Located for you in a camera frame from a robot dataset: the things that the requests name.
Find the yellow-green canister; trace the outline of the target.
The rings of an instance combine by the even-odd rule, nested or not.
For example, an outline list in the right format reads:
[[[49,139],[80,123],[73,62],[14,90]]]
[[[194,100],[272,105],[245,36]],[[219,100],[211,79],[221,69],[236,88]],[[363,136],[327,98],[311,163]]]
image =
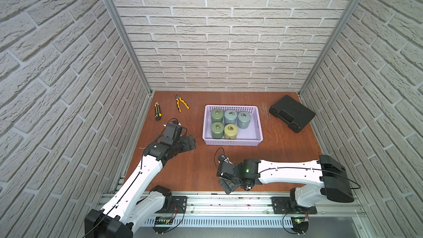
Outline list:
[[[235,140],[237,139],[238,127],[235,124],[227,124],[224,128],[224,138]]]

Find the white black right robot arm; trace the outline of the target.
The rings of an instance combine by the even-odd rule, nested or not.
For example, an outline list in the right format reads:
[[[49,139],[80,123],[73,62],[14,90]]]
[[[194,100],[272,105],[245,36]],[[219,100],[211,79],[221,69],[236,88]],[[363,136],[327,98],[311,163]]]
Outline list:
[[[302,184],[290,190],[288,207],[309,209],[327,199],[338,203],[354,202],[352,181],[346,168],[329,155],[303,163],[277,163],[246,159],[233,164],[228,157],[218,158],[217,177],[226,194],[241,188],[250,191],[256,185],[272,183]]]

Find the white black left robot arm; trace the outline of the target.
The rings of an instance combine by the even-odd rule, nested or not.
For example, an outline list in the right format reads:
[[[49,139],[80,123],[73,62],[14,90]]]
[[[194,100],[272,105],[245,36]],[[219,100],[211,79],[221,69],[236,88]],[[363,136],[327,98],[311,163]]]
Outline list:
[[[141,198],[165,164],[180,153],[196,149],[194,136],[162,139],[147,145],[142,160],[120,190],[84,219],[85,238],[132,238],[154,213],[170,207],[171,190],[157,186]]]

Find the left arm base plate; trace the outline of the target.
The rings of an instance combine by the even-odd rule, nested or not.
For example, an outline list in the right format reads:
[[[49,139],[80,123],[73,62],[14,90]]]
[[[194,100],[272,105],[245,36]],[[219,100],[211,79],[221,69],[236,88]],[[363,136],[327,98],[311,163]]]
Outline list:
[[[155,214],[183,213],[187,207],[187,199],[187,196],[173,196],[172,199],[166,201],[164,207],[155,212]]]

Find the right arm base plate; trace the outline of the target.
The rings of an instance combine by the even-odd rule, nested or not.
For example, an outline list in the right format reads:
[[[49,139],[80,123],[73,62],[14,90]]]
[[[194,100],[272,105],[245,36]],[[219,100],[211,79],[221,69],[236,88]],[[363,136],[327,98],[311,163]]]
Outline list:
[[[315,206],[305,208],[298,205],[291,205],[289,197],[272,197],[271,201],[274,214],[317,214]]]

